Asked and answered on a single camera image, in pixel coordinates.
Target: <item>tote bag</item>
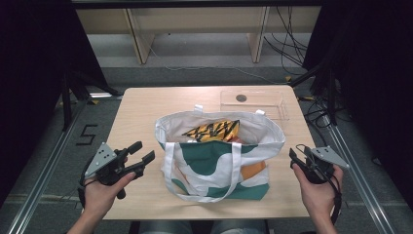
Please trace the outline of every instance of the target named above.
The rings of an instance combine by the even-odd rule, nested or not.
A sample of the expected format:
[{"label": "tote bag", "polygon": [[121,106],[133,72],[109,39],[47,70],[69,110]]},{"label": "tote bag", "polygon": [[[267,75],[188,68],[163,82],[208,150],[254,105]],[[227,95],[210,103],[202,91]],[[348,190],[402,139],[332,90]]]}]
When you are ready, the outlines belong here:
[{"label": "tote bag", "polygon": [[[222,120],[239,120],[238,137],[246,143],[192,142],[182,135]],[[202,203],[262,199],[269,189],[265,160],[275,157],[285,142],[282,129],[263,111],[204,113],[201,105],[158,119],[155,137],[165,150],[162,171],[167,189],[185,201]]]}]

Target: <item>gray carpet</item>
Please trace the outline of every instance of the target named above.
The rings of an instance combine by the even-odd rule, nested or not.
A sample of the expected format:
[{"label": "gray carpet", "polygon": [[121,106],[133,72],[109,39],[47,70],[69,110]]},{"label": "gray carpet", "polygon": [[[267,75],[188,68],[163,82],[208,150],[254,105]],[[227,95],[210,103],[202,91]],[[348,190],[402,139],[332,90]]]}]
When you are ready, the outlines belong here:
[{"label": "gray carpet", "polygon": [[[231,85],[234,82],[240,85],[271,85],[283,83],[284,77],[289,75],[280,67],[243,67],[240,70],[205,68],[171,71],[166,68],[103,68],[109,85],[119,91],[124,91],[129,87]],[[304,70],[294,68],[293,71],[300,73]],[[310,85],[311,80],[295,88],[296,95],[307,96]],[[90,90],[99,92],[94,87],[90,87]],[[119,104],[120,101],[117,99],[107,99],[100,100],[98,104],[88,104],[83,109],[25,233],[63,233],[76,220],[81,211],[77,202],[77,194],[75,193],[72,198],[61,197],[70,194],[76,188],[86,160],[94,155],[103,141],[106,141]],[[306,113],[312,104],[309,101],[300,101],[303,113]],[[380,166],[371,163],[374,155],[365,143],[362,134],[357,130],[357,124],[345,121],[350,120],[345,111],[339,112],[338,116],[339,129],[353,154],[357,156],[358,165],[383,205],[396,233],[411,233],[413,230],[412,212],[403,202],[386,172]],[[79,143],[88,143],[91,140],[90,137],[81,136],[85,126],[89,126],[85,133],[95,135],[95,137],[90,145],[79,145]],[[10,223],[23,202],[24,195],[33,187],[51,154],[61,134],[61,127],[62,108],[57,105],[56,115],[50,127],[41,136],[41,143],[0,211],[0,233],[7,233]],[[310,130],[316,145],[322,146],[319,134],[313,128]],[[327,143],[334,147],[328,128],[320,129],[320,131]],[[345,175],[343,185],[343,211],[336,225],[339,232],[378,233],[370,213],[348,174]],[[127,221],[104,220],[95,233],[128,233],[129,226],[130,223]],[[300,233],[314,230],[308,218],[275,218],[269,220],[269,227],[274,230],[274,233]]]}]

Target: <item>leg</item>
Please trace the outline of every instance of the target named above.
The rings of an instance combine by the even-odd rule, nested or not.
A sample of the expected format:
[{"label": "leg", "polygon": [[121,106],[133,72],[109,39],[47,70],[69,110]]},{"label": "leg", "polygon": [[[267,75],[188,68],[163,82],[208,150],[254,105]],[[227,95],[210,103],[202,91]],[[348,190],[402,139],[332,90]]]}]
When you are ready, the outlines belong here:
[{"label": "leg", "polygon": [[141,221],[139,234],[192,234],[189,221],[154,220]]},{"label": "leg", "polygon": [[217,220],[211,234],[265,234],[263,219],[225,219]]}]

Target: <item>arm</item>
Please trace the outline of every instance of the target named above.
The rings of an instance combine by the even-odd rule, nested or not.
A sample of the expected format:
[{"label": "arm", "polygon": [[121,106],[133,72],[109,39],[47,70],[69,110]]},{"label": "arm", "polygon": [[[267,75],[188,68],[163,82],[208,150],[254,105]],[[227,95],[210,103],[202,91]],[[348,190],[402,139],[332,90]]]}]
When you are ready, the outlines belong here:
[{"label": "arm", "polygon": [[101,184],[95,181],[86,186],[85,191],[85,209],[79,219],[67,232],[68,234],[90,234],[104,218],[106,213],[112,208],[116,195],[122,188],[127,186],[133,179],[135,173],[123,176],[112,186]]},{"label": "arm", "polygon": [[[317,233],[337,233],[337,230],[330,219],[330,213],[334,207],[335,196],[331,185],[329,183],[312,184],[307,180],[298,165],[294,164],[292,167],[298,181],[300,182],[301,196],[304,206],[316,226]],[[335,165],[333,167],[334,176],[341,185],[343,171]],[[332,181],[337,186],[337,182],[334,179],[332,179]]]}]

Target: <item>floor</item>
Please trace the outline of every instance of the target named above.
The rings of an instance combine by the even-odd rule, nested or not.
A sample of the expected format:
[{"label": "floor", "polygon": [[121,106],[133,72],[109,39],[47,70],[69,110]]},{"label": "floor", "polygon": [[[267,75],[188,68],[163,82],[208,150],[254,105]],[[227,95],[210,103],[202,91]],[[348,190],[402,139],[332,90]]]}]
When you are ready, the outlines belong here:
[{"label": "floor", "polygon": [[[283,41],[285,35],[266,35],[270,43],[282,49],[282,44],[276,42],[273,36]],[[311,34],[303,33],[294,36],[296,40],[306,45]],[[206,68],[207,70],[203,72],[217,74],[217,76],[222,74],[245,76],[252,82],[269,82],[267,84],[282,83],[288,76],[294,78],[305,72],[296,62],[275,52],[269,43],[263,44],[260,61],[253,63],[244,34],[157,35],[152,53],[144,65],[138,64],[129,35],[90,35],[90,41],[109,84],[119,89],[142,82],[131,80],[131,74],[142,77],[142,74],[146,74],[144,72],[153,72],[154,69],[157,69],[158,73],[148,73],[149,78],[146,83],[139,83],[139,85],[156,85],[154,79],[157,77],[166,81],[165,74],[173,78]],[[301,56],[296,55],[293,48],[285,47],[284,51],[289,55],[295,55],[293,58],[297,60],[302,59]],[[277,72],[270,70],[274,67],[278,69]],[[296,95],[310,96],[308,88],[311,82],[312,79],[297,86]],[[119,99],[112,98],[102,100],[99,105],[80,102],[74,104],[74,109],[79,110],[81,116],[77,120],[78,125],[87,126],[91,123],[91,119],[94,119],[94,124],[98,125],[96,131],[108,133],[119,103]],[[322,108],[323,103],[300,101],[300,106],[306,114]],[[96,114],[104,117],[96,120],[94,118]],[[48,165],[53,164],[52,155],[58,154],[53,145],[61,143],[59,141],[61,120],[62,108],[57,103],[55,117],[46,130],[47,133],[42,136],[36,152],[0,211],[0,233],[63,233],[79,215],[81,209],[77,195],[72,194],[79,170],[74,169],[80,168],[85,159],[76,158],[75,161],[79,162],[66,162],[62,158],[59,159],[60,161],[57,160],[55,167],[48,168]],[[337,121],[337,127],[319,127],[317,130],[310,126],[309,128],[316,145],[323,145],[322,140],[326,140],[354,168],[346,173],[344,179],[344,204],[336,224],[338,230],[340,233],[411,233],[412,211],[404,203],[386,172],[371,161],[374,155],[358,132],[357,124],[351,121],[351,116],[346,111],[338,113]],[[328,119],[320,118],[320,122],[326,125]],[[68,141],[61,143],[59,148],[64,151],[65,157],[69,157],[68,155],[78,157],[80,149],[85,154],[94,153],[94,145],[75,147],[84,139],[73,136],[81,135],[84,130],[84,128],[75,128],[71,136],[68,136]],[[102,142],[106,137],[107,134],[96,134],[95,142]],[[44,190],[39,194],[40,202],[35,206],[34,211],[27,215],[25,221],[16,222],[20,215],[24,215],[23,208],[27,198],[30,198],[30,193],[38,185],[36,183],[39,181],[39,176],[44,173],[44,169],[50,170],[52,175],[50,178],[41,179]],[[277,218],[269,220],[268,223],[270,233],[300,233],[314,229],[311,221],[305,217]],[[130,225],[127,221],[104,221],[95,233],[128,233]]]}]

